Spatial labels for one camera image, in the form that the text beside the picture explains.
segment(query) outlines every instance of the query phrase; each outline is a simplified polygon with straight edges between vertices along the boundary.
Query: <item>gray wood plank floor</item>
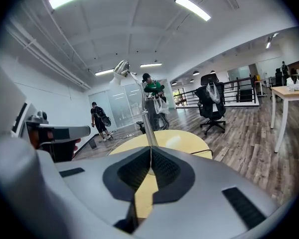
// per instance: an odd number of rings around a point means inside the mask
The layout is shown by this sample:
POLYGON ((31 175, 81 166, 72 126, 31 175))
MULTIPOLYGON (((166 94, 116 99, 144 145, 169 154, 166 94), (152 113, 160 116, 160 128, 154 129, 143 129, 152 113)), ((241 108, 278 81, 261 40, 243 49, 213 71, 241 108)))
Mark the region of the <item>gray wood plank floor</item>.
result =
MULTIPOLYGON (((201 137, 213 150, 215 160, 232 167, 282 204, 299 191, 299 101, 289 104, 286 132, 279 153, 274 153, 274 146, 281 125, 283 102, 277 102, 274 129, 270 129, 271 109, 269 96, 260 98, 260 107, 226 108, 226 132, 221 133, 220 128, 213 127, 207 136, 203 133, 206 126, 200 128, 199 124, 208 119, 201 117, 198 109, 177 109, 171 111, 168 119, 170 129, 201 137)), ((121 128, 113 137, 122 138, 130 133, 141 135, 139 126, 121 128)), ((97 148, 86 145, 75 160, 105 156, 115 144, 117 147, 129 139, 99 143, 101 138, 97 136, 97 148)))

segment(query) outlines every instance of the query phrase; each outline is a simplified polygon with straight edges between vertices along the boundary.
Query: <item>black office chair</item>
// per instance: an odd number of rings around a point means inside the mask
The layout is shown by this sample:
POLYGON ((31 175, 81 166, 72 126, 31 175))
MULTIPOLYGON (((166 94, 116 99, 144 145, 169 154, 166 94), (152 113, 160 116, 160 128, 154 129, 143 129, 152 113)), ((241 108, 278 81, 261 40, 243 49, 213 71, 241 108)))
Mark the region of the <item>black office chair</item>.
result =
POLYGON ((277 68, 276 69, 276 82, 275 82, 275 84, 270 82, 270 90, 272 87, 280 87, 282 85, 283 85, 283 73, 280 71, 280 68, 277 68))
POLYGON ((225 132, 225 128, 222 127, 220 124, 223 123, 223 125, 226 124, 225 121, 220 120, 225 112, 226 108, 224 106, 224 83, 222 82, 216 82, 215 78, 212 76, 213 74, 205 75, 201 78, 201 84, 205 84, 208 79, 209 85, 213 87, 213 85, 216 85, 216 88, 219 93, 220 97, 220 103, 216 104, 209 96, 209 93, 206 90, 207 84, 198 88, 195 92, 195 94, 199 98, 199 113, 201 116, 208 118, 209 121, 207 123, 200 124, 200 127, 203 127, 203 125, 209 125, 208 129, 204 132, 205 135, 207 135, 207 132, 213 127, 217 126, 222 129, 222 133, 225 132), (217 110, 216 112, 213 112, 213 105, 216 104, 217 110))

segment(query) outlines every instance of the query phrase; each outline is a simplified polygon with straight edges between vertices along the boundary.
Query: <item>green shirt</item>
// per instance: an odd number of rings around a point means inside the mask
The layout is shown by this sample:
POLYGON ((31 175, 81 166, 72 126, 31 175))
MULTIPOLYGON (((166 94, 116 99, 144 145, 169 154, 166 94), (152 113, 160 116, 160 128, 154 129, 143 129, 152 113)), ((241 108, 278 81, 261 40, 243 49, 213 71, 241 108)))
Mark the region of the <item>green shirt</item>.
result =
POLYGON ((153 81, 152 83, 147 83, 146 87, 149 87, 149 88, 160 88, 160 83, 158 81, 156 81, 156 87, 155 87, 155 84, 154 84, 155 81, 153 81))

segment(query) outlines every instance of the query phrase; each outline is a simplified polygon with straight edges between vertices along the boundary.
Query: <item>black cable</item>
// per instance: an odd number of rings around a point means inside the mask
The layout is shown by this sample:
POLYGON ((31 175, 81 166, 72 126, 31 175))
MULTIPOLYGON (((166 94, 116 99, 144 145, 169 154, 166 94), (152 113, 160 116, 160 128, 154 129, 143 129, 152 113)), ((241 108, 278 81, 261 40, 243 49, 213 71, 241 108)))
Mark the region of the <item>black cable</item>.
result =
POLYGON ((200 151, 193 152, 191 154, 196 154, 196 153, 200 153, 200 152, 204 152, 204 151, 210 151, 211 152, 211 156, 213 156, 213 154, 214 154, 214 152, 211 149, 200 150, 200 151))

